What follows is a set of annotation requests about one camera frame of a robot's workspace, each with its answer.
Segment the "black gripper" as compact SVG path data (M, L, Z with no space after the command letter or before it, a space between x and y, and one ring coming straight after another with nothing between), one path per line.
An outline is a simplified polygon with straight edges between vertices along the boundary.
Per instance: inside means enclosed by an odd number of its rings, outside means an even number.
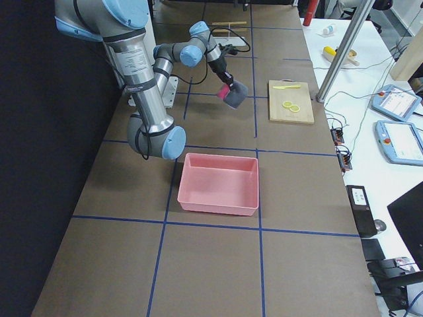
M211 70L218 76L222 83L228 87L233 85L233 76L227 71L227 63L224 57L211 61Z

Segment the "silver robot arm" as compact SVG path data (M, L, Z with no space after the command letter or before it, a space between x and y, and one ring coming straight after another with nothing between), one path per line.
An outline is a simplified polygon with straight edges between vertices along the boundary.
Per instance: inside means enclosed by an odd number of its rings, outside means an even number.
M137 113L128 122L128 143L145 159L177 159L186 133L163 104L144 38L149 21L146 1L55 1L57 29L68 36L102 42L132 96Z
M175 63L187 67L195 67L202 59L223 83L218 93L225 98L235 90L235 80L227 70L226 54L235 55L235 47L231 44L222 46L212 36L212 31L204 21L190 27L190 39L187 42L161 44L153 50L155 62L153 72L160 92L164 92Z

